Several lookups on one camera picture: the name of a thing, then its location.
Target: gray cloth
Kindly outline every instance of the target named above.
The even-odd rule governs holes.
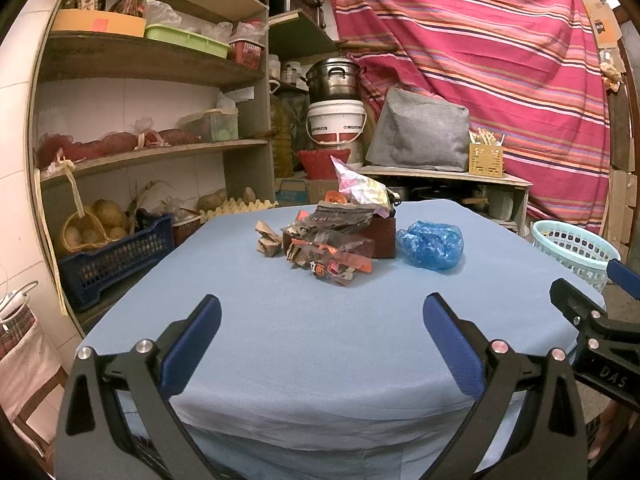
[[[469,110],[392,88],[386,94],[366,158],[379,166],[466,171]]]
[[[299,209],[211,219],[82,343],[100,354],[128,351],[186,318],[205,294],[219,297],[220,330],[171,404],[207,456],[250,480],[420,478],[472,404],[422,322],[432,292],[489,340],[538,355],[576,343],[577,330],[549,301],[553,280],[565,278],[604,304],[526,240],[447,200],[403,203],[397,224],[458,225],[465,239],[458,266],[440,273],[376,260],[371,274],[332,285],[256,251],[258,220],[278,230]],[[500,456],[521,403],[513,399],[484,466]]]

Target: screw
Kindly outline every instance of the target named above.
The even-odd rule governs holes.
[[[141,339],[136,343],[136,352],[139,354],[146,354],[151,352],[151,349],[154,347],[154,342],[149,339]]]
[[[564,359],[566,358],[566,354],[562,349],[554,348],[551,351],[551,357],[553,357],[553,359],[555,359],[556,361],[564,361]]]
[[[509,350],[509,345],[507,345],[507,343],[505,343],[504,341],[500,341],[499,339],[497,339],[496,341],[491,343],[491,348],[497,354],[506,354]]]
[[[93,353],[94,351],[90,346],[83,346],[78,352],[78,357],[84,361],[85,359],[91,357],[91,354]]]

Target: egg carton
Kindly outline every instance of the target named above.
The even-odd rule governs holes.
[[[225,200],[221,206],[217,207],[215,211],[200,210],[202,219],[206,222],[211,220],[215,216],[233,215],[237,213],[248,213],[250,211],[264,211],[265,209],[272,209],[278,206],[278,202],[271,202],[270,200],[256,200],[255,202],[249,202],[245,204],[244,201],[239,198],[229,198]]]

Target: white basket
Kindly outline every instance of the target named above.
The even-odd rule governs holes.
[[[597,234],[555,220],[539,220],[531,229],[533,245],[552,256],[598,292],[607,284],[609,260],[619,260],[616,248]]]

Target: blue plastic crate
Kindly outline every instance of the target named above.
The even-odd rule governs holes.
[[[100,301],[100,293],[144,267],[155,265],[174,250],[171,214],[136,214],[139,229],[122,240],[90,253],[75,253],[58,262],[66,296],[82,312]]]

